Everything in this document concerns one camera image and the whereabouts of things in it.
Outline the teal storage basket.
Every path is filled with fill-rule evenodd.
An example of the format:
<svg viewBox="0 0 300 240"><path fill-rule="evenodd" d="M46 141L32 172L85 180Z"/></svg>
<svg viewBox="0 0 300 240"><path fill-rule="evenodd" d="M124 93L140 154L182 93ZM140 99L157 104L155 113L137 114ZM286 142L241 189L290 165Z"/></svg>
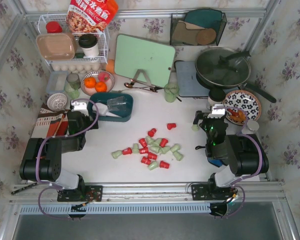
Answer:
<svg viewBox="0 0 300 240"><path fill-rule="evenodd" d="M89 98L92 102L87 105L88 113L94 118L98 109L98 120L104 122L124 123L130 120L134 99L126 93L99 92Z"/></svg>

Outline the clear plastic cup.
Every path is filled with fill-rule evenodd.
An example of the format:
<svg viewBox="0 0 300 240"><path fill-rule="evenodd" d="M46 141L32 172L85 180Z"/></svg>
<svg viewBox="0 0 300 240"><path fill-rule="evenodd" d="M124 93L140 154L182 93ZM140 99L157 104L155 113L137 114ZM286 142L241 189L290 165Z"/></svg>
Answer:
<svg viewBox="0 0 300 240"><path fill-rule="evenodd" d="M119 96L107 100L107 108L109 111L126 111L127 99L125 96Z"/></svg>

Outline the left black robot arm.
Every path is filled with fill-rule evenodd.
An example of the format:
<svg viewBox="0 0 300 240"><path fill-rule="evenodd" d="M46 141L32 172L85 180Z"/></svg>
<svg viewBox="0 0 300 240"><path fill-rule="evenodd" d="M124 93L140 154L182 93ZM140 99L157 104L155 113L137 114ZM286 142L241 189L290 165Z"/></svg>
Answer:
<svg viewBox="0 0 300 240"><path fill-rule="evenodd" d="M97 112L86 115L80 111L69 111L68 134L30 138L19 167L21 179L51 184L66 198L83 199L88 187L81 175L62 167L62 154L83 150L86 132L99 128L98 117Z"/></svg>

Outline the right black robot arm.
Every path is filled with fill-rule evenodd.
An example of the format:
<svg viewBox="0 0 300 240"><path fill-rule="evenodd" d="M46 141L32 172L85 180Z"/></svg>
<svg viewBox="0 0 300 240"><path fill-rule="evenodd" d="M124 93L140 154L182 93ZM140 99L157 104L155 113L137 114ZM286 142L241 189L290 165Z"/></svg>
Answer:
<svg viewBox="0 0 300 240"><path fill-rule="evenodd" d="M212 118L197 112L193 123L206 133L205 155L213 166L225 168L213 173L207 182L191 187L194 200L227 200L238 180L257 177L269 170L269 160L255 134L227 134L224 117Z"/></svg>

